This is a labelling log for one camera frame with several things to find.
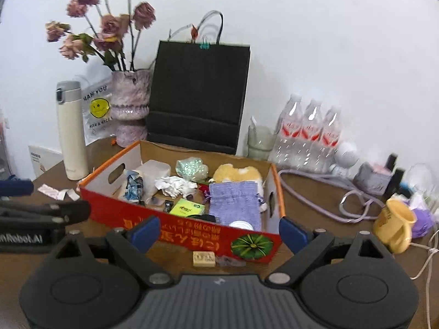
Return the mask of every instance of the yellow mug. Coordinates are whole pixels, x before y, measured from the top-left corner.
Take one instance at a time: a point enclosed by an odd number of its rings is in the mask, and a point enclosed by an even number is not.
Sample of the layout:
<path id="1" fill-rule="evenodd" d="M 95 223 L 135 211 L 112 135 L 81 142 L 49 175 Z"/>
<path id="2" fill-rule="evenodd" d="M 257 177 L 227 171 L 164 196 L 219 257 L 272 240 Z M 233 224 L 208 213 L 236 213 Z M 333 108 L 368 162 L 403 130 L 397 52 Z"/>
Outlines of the yellow mug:
<path id="1" fill-rule="evenodd" d="M 374 223 L 374 234 L 395 254 L 401 254 L 410 245 L 416 215 L 404 203 L 389 199 Z"/>

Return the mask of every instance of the plastic water bottle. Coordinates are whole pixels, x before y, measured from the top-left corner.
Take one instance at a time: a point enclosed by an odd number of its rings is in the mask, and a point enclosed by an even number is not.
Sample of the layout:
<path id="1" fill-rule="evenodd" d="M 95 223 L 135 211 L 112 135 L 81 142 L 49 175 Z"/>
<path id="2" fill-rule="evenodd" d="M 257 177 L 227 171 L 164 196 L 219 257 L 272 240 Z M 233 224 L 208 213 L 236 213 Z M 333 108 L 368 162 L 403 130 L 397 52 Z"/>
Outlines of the plastic water bottle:
<path id="1" fill-rule="evenodd" d="M 291 94 L 277 121 L 276 142 L 270 153 L 269 161 L 277 164 L 278 168 L 299 168 L 301 161 L 300 131 L 302 128 L 302 98 Z"/>
<path id="2" fill-rule="evenodd" d="M 322 173 L 326 173 L 334 163 L 334 152 L 339 143 L 342 125 L 340 122 L 340 108 L 331 107 L 323 119 L 322 134 L 320 138 L 323 159 Z"/>
<path id="3" fill-rule="evenodd" d="M 319 143 L 322 131 L 322 118 L 320 115 L 321 102 L 311 99 L 306 108 L 302 119 L 302 137 L 303 144 L 300 152 L 303 154 L 301 168 L 304 171 L 313 173 L 322 173 L 322 152 Z"/>

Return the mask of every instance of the smiley face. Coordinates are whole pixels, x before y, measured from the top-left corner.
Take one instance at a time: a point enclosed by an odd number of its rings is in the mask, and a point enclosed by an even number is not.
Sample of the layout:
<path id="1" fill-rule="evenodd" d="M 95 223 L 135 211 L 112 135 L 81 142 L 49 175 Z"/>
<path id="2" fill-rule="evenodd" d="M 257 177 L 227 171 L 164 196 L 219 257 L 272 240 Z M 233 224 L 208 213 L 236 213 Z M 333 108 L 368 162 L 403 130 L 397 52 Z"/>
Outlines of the smiley face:
<path id="1" fill-rule="evenodd" d="M 104 117 L 110 110 L 110 104 L 107 100 L 102 98 L 97 98 L 90 103 L 90 113 L 100 119 Z"/>

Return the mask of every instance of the white wall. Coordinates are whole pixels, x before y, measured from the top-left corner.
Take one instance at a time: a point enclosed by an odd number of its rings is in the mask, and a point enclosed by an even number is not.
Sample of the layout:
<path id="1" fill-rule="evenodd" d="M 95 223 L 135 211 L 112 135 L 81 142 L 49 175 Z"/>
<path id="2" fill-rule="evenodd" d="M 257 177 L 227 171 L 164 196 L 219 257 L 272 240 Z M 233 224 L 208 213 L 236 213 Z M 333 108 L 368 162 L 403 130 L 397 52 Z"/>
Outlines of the white wall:
<path id="1" fill-rule="evenodd" d="M 65 60 L 45 42 L 44 23 L 83 19 L 65 15 L 69 0 L 6 0 L 0 24 L 0 106 L 9 118 L 7 143 L 17 174 L 32 177 L 28 144 L 59 149 L 54 90 L 57 81 L 108 75 L 100 60 Z M 137 66 L 153 59 L 159 39 L 210 9 L 224 13 L 222 41 L 251 45 L 241 128 L 249 118 L 274 125 L 291 92 L 342 107 L 344 138 L 363 155 L 399 165 L 426 161 L 439 174 L 439 0 L 144 0 L 157 22 L 139 44 Z M 111 0 L 113 13 L 126 0 Z M 92 18 L 98 25 L 97 14 Z"/>

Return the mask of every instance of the pink marbled vase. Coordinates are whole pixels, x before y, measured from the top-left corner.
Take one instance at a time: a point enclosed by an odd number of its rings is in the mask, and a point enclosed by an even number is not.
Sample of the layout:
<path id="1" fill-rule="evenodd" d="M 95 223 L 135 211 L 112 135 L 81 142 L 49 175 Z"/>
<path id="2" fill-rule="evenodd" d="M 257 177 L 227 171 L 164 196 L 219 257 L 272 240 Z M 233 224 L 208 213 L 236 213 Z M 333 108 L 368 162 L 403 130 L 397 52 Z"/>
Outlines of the pink marbled vase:
<path id="1" fill-rule="evenodd" d="M 146 139 L 148 133 L 144 119 L 149 113 L 150 81 L 152 72 L 146 69 L 113 72 L 111 117 L 119 121 L 116 142 L 121 147 Z"/>

